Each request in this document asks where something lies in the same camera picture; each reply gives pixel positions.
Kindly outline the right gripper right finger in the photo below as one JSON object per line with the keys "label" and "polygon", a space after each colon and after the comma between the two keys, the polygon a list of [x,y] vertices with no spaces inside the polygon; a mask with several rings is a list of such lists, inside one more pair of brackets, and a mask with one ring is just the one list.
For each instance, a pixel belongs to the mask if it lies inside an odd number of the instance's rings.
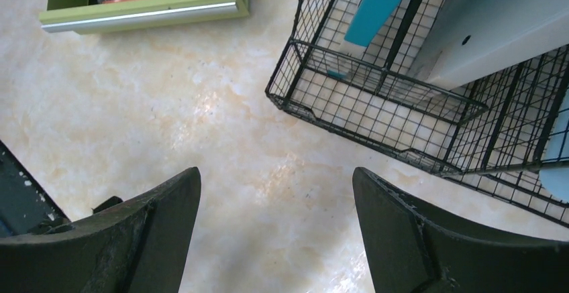
{"label": "right gripper right finger", "polygon": [[568,243],[465,219],[367,168],[352,176],[376,292],[567,292]]}

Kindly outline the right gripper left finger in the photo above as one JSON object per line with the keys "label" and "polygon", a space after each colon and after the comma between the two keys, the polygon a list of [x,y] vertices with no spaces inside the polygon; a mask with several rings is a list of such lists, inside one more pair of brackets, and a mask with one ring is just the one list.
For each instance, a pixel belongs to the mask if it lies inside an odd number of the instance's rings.
{"label": "right gripper left finger", "polygon": [[178,292],[201,197],[198,168],[41,235],[1,240],[2,292]]}

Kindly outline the grey white folder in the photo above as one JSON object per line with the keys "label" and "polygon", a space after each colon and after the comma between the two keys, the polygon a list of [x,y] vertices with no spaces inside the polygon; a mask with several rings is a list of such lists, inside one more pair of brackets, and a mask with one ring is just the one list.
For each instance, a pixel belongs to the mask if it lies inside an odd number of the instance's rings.
{"label": "grey white folder", "polygon": [[408,76],[446,90],[568,44],[568,0],[445,0]]}

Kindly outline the teal folder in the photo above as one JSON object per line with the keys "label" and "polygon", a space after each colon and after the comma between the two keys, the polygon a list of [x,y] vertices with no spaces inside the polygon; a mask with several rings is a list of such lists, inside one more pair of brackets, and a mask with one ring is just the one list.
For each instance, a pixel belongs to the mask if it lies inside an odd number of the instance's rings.
{"label": "teal folder", "polygon": [[364,53],[401,0],[336,0],[327,21],[329,48],[338,53],[338,61],[327,70],[333,78],[354,72],[355,59]]}

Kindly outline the black wire desk organizer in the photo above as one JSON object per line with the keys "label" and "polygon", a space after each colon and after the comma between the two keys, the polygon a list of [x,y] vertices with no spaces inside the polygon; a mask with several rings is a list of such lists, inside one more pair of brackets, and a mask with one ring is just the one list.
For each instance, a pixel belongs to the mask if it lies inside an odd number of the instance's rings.
{"label": "black wire desk organizer", "polygon": [[445,0],[401,0],[354,72],[338,61],[327,21],[336,0],[299,0],[266,87],[282,111],[450,182],[568,225],[568,202],[539,172],[568,101],[568,44],[451,90],[408,76]]}

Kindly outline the light blue clipboard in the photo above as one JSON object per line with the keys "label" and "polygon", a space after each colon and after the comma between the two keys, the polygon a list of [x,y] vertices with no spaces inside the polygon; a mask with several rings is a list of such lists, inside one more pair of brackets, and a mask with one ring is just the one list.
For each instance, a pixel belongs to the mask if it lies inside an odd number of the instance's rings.
{"label": "light blue clipboard", "polygon": [[[546,148],[545,163],[561,164],[568,162],[568,101],[564,101],[554,123],[549,144]],[[542,169],[539,172],[542,186],[555,198],[568,202],[568,166]]]}

